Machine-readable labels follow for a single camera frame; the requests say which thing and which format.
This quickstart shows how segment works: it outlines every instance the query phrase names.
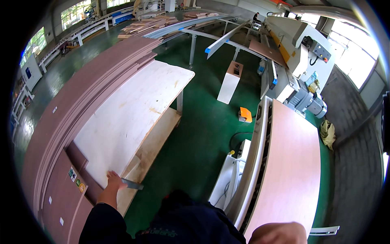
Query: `window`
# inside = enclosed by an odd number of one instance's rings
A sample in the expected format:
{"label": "window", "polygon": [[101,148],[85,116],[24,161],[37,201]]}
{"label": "window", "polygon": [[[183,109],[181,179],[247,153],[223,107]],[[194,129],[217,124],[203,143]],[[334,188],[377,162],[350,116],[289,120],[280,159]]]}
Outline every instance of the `window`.
{"label": "window", "polygon": [[88,10],[91,0],[79,2],[61,13],[62,30],[66,30],[80,20],[85,19],[84,11]]}
{"label": "window", "polygon": [[315,28],[316,25],[318,24],[319,17],[320,17],[319,15],[315,15],[315,14],[302,14],[301,21],[306,22],[309,25],[311,25],[313,28]]}
{"label": "window", "polygon": [[287,17],[292,18],[292,19],[295,19],[296,14],[290,12],[289,15],[288,15]]}
{"label": "window", "polygon": [[328,40],[336,51],[335,64],[360,89],[379,55],[374,39],[360,28],[335,20]]}
{"label": "window", "polygon": [[20,60],[20,67],[23,67],[23,65],[27,62],[27,59],[31,56],[31,54],[35,53],[35,55],[38,55],[45,47],[45,30],[42,27],[27,43],[27,46]]}
{"label": "window", "polygon": [[384,171],[383,181],[384,181],[386,178],[386,172],[387,172],[387,166],[388,166],[387,164],[389,162],[389,155],[387,155],[387,153],[383,153],[382,157],[383,157],[383,171]]}
{"label": "window", "polygon": [[131,2],[131,0],[107,0],[107,8]]}

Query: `sticker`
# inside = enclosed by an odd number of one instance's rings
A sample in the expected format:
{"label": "sticker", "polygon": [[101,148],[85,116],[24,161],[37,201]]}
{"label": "sticker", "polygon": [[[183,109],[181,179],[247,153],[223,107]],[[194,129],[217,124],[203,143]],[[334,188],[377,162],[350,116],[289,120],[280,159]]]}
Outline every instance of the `sticker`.
{"label": "sticker", "polygon": [[71,169],[69,170],[68,172],[69,176],[71,177],[71,180],[74,182],[74,180],[76,179],[77,177],[77,174],[76,172],[74,171],[73,167],[71,166]]}
{"label": "sticker", "polygon": [[83,183],[81,183],[80,186],[79,186],[78,188],[79,188],[79,190],[80,190],[81,192],[83,192],[83,191],[85,190],[85,185],[84,185]]}

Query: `plywood sheet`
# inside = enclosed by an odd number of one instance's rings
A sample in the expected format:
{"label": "plywood sheet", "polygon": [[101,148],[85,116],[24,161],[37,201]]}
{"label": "plywood sheet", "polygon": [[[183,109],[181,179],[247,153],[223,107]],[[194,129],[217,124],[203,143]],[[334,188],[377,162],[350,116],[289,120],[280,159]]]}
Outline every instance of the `plywood sheet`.
{"label": "plywood sheet", "polygon": [[[130,162],[127,171],[124,173],[126,179],[138,183],[142,182],[180,117],[181,116],[176,113],[176,110],[172,108],[168,108],[163,113]],[[130,188],[118,192],[117,206],[118,212],[122,216],[126,214],[136,192],[136,189]]]}
{"label": "plywood sheet", "polygon": [[268,47],[266,44],[256,41],[255,39],[252,39],[250,41],[249,49],[252,51],[255,51],[255,52],[257,52],[257,53],[259,53],[259,54],[261,54],[261,55],[263,55],[263,56],[273,60],[274,62],[276,62],[280,65],[283,65],[284,67],[287,68],[287,64],[284,61],[282,54],[280,53],[279,50],[274,50],[274,49]]}
{"label": "plywood sheet", "polygon": [[301,223],[307,237],[316,214],[321,158],[317,128],[273,100],[272,128],[266,168],[252,216],[244,232],[247,241],[266,223]]}
{"label": "plywood sheet", "polygon": [[117,89],[90,117],[74,142],[88,173],[107,186],[106,172],[121,174],[161,115],[195,75],[152,61]]}

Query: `person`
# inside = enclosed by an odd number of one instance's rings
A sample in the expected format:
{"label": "person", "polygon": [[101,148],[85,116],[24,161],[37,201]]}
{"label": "person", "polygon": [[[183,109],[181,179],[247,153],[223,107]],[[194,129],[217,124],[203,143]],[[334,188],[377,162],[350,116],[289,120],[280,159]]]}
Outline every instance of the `person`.
{"label": "person", "polygon": [[257,16],[259,15],[259,12],[257,12],[257,13],[255,13],[255,15],[253,16],[253,22],[255,23],[255,22],[259,22],[258,20],[257,20]]}
{"label": "person", "polygon": [[[161,202],[149,228],[135,234],[117,211],[117,193],[127,185],[114,171],[107,173],[108,185],[98,197],[80,235],[79,243],[246,243],[224,212],[194,202],[185,192],[175,190]],[[258,227],[250,244],[306,244],[305,228],[298,223],[269,223]]]}

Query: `green epoxy floor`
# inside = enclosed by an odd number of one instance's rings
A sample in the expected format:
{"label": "green epoxy floor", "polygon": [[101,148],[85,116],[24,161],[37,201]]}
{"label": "green epoxy floor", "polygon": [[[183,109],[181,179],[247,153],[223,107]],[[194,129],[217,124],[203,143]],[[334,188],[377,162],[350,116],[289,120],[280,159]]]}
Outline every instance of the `green epoxy floor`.
{"label": "green epoxy floor", "polygon": [[[22,114],[15,141],[15,163],[20,174],[24,154],[34,128],[50,100],[84,64],[117,42],[120,29],[129,25],[124,22],[103,32],[72,50],[63,58],[57,57],[35,86],[36,96]],[[222,36],[224,24],[205,28],[205,32]],[[228,25],[227,31],[233,29]],[[234,35],[231,40],[243,44],[245,33]],[[235,48],[224,44],[209,60],[204,50],[213,40],[197,37],[193,71],[195,77],[184,89],[183,117],[167,139],[142,182],[139,191],[125,216],[128,233],[134,234],[149,226],[158,211],[162,198],[174,189],[186,191],[193,199],[206,202],[218,177],[226,154],[230,151],[229,140],[236,132],[252,132],[254,124],[237,119],[239,107],[255,112],[260,102],[260,77],[256,70],[259,58],[240,51],[237,62],[244,65],[242,77],[229,105],[216,100],[226,70],[233,58]],[[191,37],[186,34],[168,42],[167,48],[159,46],[156,60],[188,68]],[[307,119],[319,127],[322,120],[309,114]],[[250,135],[237,136],[233,145],[238,145]],[[330,151],[320,141],[321,186],[313,227],[323,227],[326,210],[332,194],[330,189]],[[309,238],[309,243],[317,238]]]}

